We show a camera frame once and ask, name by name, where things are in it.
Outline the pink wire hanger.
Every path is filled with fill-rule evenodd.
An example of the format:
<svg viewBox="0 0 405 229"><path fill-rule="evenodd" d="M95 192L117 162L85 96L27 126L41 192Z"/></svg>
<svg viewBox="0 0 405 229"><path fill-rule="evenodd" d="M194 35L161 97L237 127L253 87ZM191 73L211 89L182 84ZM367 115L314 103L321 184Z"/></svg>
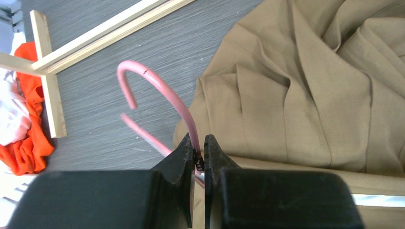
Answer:
<svg viewBox="0 0 405 229"><path fill-rule="evenodd" d="M139 74L144 79L146 79L150 84L152 84L170 102L170 104L175 108L175 110L184 120L188 129L188 134L190 136L194 157L196 159L196 168L198 171L197 174L200 175L204 169L203 165L204 161L201 154L197 127L187 106L184 104L181 98L175 93L175 91L150 68L136 61L123 61L117 67L117 78L130 109L132 110L137 109L138 103L128 83L126 77L127 71ZM166 157L171 153L171 150L169 150L168 147L166 147L162 142L153 137L146 130L142 129L125 113L121 114L121 119L129 128L131 128L136 134L138 134L141 138L143 138L146 142L148 142L161 155Z"/></svg>

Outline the tan brown garment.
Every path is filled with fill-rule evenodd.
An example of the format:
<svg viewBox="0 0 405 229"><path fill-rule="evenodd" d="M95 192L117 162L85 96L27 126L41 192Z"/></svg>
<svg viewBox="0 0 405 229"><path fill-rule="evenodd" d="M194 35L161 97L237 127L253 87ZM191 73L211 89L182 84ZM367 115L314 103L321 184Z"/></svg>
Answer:
<svg viewBox="0 0 405 229"><path fill-rule="evenodd" d="M266 0L239 20L189 108L241 167L321 169L405 194L405 3Z"/></svg>

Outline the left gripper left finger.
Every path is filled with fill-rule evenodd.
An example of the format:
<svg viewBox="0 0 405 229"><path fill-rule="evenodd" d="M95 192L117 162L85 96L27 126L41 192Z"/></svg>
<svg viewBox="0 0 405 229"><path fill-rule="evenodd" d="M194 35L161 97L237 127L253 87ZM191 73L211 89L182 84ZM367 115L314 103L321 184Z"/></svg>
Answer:
<svg viewBox="0 0 405 229"><path fill-rule="evenodd" d="M10 229L188 229L194 158L189 135L148 170L54 171L28 187Z"/></svg>

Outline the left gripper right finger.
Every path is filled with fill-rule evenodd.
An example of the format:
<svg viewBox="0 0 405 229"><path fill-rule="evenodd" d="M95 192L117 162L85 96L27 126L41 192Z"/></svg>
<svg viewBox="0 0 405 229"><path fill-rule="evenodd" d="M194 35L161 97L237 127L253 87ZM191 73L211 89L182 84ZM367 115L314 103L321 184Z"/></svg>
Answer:
<svg viewBox="0 0 405 229"><path fill-rule="evenodd" d="M204 141L207 229L362 229L346 183L319 171L243 169Z"/></svg>

